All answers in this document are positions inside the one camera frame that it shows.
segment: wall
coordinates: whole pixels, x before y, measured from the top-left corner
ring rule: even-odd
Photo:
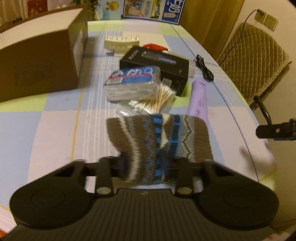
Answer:
[[[296,118],[296,8],[288,0],[245,0],[230,36],[258,8],[279,20],[275,31],[255,21],[255,13],[248,19],[248,23],[270,34],[293,61],[282,80],[264,101],[273,123],[287,122]],[[259,109],[255,111],[255,116],[260,124],[266,124]],[[278,165],[276,194],[280,208],[275,223],[296,220],[296,141],[271,140],[270,146]]]

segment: power cord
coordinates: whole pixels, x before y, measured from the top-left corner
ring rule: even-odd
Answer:
[[[207,82],[213,82],[214,75],[213,73],[205,66],[204,59],[198,54],[196,55],[195,65],[201,69],[202,75]]]
[[[225,55],[224,59],[223,59],[222,62],[219,64],[219,66],[221,66],[221,64],[223,64],[223,62],[225,61],[227,55],[230,53],[231,50],[233,50],[233,48],[234,48],[235,46],[237,46],[237,44],[238,44],[239,41],[241,40],[241,38],[242,38],[242,33],[243,33],[243,31],[244,31],[244,26],[246,25],[246,22],[247,22],[248,18],[249,18],[254,12],[258,12],[258,13],[260,13],[261,15],[264,15],[263,11],[261,11],[260,9],[255,9],[255,10],[253,10],[253,11],[249,14],[249,16],[246,18],[246,20],[245,20],[245,22],[244,22],[244,25],[243,25],[243,27],[242,27],[242,32],[241,32],[241,34],[240,34],[240,36],[239,36],[239,40],[238,40],[238,41],[236,42],[236,44],[233,45],[232,48],[227,52],[227,54]]]

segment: screw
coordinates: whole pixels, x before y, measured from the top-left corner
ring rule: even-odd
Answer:
[[[188,195],[188,194],[192,193],[192,189],[188,188],[188,187],[181,187],[181,188],[178,188],[177,192],[182,195]]]
[[[149,194],[149,192],[147,192],[147,191],[144,191],[144,192],[142,192],[141,193],[143,196],[146,196],[146,195],[148,195]]]
[[[108,187],[101,187],[101,188],[98,188],[98,189],[96,190],[96,192],[97,192],[98,194],[101,194],[101,195],[107,195],[107,194],[109,194],[109,193],[111,192],[111,189],[108,188]]]

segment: wall socket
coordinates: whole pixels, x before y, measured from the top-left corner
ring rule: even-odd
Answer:
[[[265,19],[264,25],[268,27],[270,30],[274,31],[276,29],[278,22],[279,21],[275,17],[268,14]]]
[[[256,15],[255,15],[255,20],[264,24],[264,21],[266,20],[266,17],[267,17],[267,13],[260,10],[261,12],[263,12],[264,14],[261,15],[259,12],[256,12]]]

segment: tablecloth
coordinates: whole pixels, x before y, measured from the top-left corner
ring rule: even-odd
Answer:
[[[208,131],[214,160],[254,180],[275,170],[266,140],[258,139],[259,125],[245,100],[213,58],[181,26],[147,20],[89,22],[79,88],[0,103],[0,229],[14,226],[9,199],[14,191],[75,159],[94,162],[118,155],[106,133],[106,118],[115,117],[103,82],[119,68],[120,57],[107,56],[104,36],[138,35],[140,45],[154,43],[194,59],[196,54],[214,74],[204,81],[196,68],[182,97],[168,111],[186,114],[193,81],[207,88]]]

